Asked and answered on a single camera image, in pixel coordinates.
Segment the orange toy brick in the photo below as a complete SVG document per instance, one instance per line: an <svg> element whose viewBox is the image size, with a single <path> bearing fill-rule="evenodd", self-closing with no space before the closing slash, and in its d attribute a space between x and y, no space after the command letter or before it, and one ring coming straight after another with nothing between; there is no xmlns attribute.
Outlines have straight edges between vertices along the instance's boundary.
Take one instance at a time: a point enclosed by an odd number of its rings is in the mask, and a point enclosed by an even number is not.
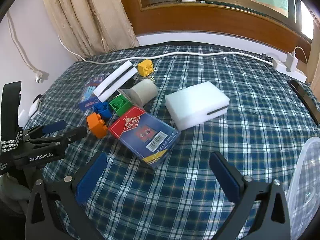
<svg viewBox="0 0 320 240"><path fill-rule="evenodd" d="M92 113L86 118L89 130L98 139L102 139L107 135L108 127L100 114Z"/></svg>

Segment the blue toy brick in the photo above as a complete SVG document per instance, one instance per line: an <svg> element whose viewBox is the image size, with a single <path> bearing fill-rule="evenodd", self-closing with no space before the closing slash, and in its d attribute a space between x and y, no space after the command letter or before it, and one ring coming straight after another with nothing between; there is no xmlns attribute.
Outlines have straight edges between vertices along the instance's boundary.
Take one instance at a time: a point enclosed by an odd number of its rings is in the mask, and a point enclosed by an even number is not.
<svg viewBox="0 0 320 240"><path fill-rule="evenodd" d="M108 102L99 102L93 106L93 111L99 114L103 120L107 120L112 116Z"/></svg>

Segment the blue printed card pack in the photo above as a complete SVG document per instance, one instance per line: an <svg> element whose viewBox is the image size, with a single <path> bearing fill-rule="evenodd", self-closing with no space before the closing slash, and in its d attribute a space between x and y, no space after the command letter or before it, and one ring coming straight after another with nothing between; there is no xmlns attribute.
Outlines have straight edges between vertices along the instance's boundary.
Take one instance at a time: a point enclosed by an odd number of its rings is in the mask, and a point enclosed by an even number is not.
<svg viewBox="0 0 320 240"><path fill-rule="evenodd" d="M110 75L110 72L106 74L99 74L97 76L91 77L84 85L84 89L81 93L80 101L78 107L81 111L85 112L88 109L93 108L93 106L99 102L98 97L95 96L93 91Z"/></svg>

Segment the green toy brick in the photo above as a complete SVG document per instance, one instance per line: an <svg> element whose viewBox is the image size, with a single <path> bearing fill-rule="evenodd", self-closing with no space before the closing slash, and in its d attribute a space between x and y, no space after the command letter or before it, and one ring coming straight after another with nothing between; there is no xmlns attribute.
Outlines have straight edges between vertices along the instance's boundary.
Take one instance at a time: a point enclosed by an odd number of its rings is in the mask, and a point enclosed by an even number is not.
<svg viewBox="0 0 320 240"><path fill-rule="evenodd" d="M122 116L133 106L133 104L122 94L116 96L109 104L118 116Z"/></svg>

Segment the red blue card box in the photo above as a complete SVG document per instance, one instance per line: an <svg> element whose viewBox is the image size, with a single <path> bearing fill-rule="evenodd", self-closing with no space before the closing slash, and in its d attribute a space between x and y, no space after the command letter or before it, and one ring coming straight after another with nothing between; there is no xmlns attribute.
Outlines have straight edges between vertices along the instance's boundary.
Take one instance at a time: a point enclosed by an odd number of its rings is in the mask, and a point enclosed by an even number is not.
<svg viewBox="0 0 320 240"><path fill-rule="evenodd" d="M156 169L180 139L180 131L133 106L109 131L141 161Z"/></svg>

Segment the grey tape roll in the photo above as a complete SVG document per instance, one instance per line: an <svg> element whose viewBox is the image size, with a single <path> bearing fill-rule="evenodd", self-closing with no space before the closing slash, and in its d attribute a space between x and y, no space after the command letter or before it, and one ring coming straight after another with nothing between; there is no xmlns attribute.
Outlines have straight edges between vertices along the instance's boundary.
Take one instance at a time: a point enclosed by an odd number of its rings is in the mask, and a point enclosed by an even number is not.
<svg viewBox="0 0 320 240"><path fill-rule="evenodd" d="M153 79L143 79L130 89L118 89L117 91L133 105L142 108L157 96L158 90Z"/></svg>

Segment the white sponge with black stripe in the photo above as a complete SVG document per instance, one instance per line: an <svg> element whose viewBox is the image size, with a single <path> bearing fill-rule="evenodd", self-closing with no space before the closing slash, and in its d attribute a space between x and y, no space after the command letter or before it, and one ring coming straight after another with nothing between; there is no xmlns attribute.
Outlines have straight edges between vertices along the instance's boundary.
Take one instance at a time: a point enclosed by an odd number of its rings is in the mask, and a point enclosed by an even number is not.
<svg viewBox="0 0 320 240"><path fill-rule="evenodd" d="M137 68L126 61L114 72L112 72L100 85L93 91L93 94L101 101L105 102L111 97L124 83L138 73Z"/></svg>

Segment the yellow toy brick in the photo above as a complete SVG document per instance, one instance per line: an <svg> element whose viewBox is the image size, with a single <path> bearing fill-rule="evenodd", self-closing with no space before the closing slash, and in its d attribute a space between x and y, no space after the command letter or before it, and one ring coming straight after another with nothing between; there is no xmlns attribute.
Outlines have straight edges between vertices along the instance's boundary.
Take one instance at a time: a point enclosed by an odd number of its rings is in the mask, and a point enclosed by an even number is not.
<svg viewBox="0 0 320 240"><path fill-rule="evenodd" d="M138 72L142 77L147 77L154 72L153 62L148 59L140 62L137 67L138 67Z"/></svg>

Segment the large white sponge block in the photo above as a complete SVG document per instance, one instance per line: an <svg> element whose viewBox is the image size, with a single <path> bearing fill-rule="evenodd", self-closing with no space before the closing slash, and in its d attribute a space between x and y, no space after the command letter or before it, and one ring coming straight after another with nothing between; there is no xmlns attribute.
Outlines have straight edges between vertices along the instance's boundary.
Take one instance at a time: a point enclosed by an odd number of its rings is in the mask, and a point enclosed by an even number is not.
<svg viewBox="0 0 320 240"><path fill-rule="evenodd" d="M206 81L165 96L165 106L179 131L227 113L230 98Z"/></svg>

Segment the clear plastic bowl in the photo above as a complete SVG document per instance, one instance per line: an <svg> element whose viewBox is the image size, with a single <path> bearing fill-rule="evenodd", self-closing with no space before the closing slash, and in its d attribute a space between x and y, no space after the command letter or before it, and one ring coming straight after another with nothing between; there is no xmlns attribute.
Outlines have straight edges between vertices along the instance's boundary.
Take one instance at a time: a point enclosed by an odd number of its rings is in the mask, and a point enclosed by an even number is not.
<svg viewBox="0 0 320 240"><path fill-rule="evenodd" d="M299 239L319 210L319 137L304 144L286 195L291 239Z"/></svg>

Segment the beige curtain left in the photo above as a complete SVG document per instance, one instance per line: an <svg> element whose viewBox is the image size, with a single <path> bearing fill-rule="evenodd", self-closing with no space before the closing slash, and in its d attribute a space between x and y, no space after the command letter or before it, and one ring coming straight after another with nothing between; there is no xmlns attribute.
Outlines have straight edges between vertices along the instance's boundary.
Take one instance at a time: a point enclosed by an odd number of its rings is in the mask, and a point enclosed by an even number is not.
<svg viewBox="0 0 320 240"><path fill-rule="evenodd" d="M60 40L76 59L139 46L121 0L43 0Z"/></svg>

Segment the black smartphone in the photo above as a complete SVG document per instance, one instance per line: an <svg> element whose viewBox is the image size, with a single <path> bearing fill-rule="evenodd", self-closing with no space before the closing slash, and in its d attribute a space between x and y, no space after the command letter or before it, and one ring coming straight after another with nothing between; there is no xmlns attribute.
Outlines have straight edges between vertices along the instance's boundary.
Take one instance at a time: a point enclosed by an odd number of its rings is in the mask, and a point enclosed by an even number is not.
<svg viewBox="0 0 320 240"><path fill-rule="evenodd" d="M303 105L307 108L315 124L319 125L319 110L317 109L310 96L304 90L304 88L296 80L289 80L288 84L294 91L294 93L298 96Z"/></svg>

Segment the blue plaid tablecloth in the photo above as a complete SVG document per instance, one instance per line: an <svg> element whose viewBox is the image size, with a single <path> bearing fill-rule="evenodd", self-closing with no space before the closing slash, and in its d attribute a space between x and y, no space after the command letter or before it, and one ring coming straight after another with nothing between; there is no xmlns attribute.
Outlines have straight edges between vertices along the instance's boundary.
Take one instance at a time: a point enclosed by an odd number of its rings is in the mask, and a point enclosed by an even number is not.
<svg viewBox="0 0 320 240"><path fill-rule="evenodd" d="M272 57L217 45L169 42L119 50L71 65L45 92L40 112L27 127L65 120L67 128L86 124L79 109L85 83L111 72L119 60L155 57L159 88L145 110L173 125L165 96L210 81L230 98L225 115L181 133L163 163L145 165L113 135L68 146L66 156L42 170L46 182L59 181L86 165L97 152L107 156L85 212L106 239L210 239L233 209L209 167L218 150L257 181L277 179L288 190L298 156L319 136L288 76L271 66Z"/></svg>

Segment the white charger plug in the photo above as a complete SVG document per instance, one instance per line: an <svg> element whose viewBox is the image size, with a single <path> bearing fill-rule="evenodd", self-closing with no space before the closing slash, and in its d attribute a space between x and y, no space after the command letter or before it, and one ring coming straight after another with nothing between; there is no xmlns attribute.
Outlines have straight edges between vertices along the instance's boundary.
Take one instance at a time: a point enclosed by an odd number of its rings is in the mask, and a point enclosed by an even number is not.
<svg viewBox="0 0 320 240"><path fill-rule="evenodd" d="M297 58L295 57L296 53L293 51L287 54L285 66L288 72L294 72L297 66Z"/></svg>

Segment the wooden window frame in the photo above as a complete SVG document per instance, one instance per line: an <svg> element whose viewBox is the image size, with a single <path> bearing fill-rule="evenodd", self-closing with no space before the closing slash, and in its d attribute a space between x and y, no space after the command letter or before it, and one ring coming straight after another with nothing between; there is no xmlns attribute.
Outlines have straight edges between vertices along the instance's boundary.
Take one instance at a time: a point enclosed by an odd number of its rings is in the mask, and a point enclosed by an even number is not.
<svg viewBox="0 0 320 240"><path fill-rule="evenodd" d="M205 31L249 38L285 53L296 46L305 60L311 42L288 27L265 16L240 9L203 3L151 5L150 0L121 0L135 34L165 31Z"/></svg>

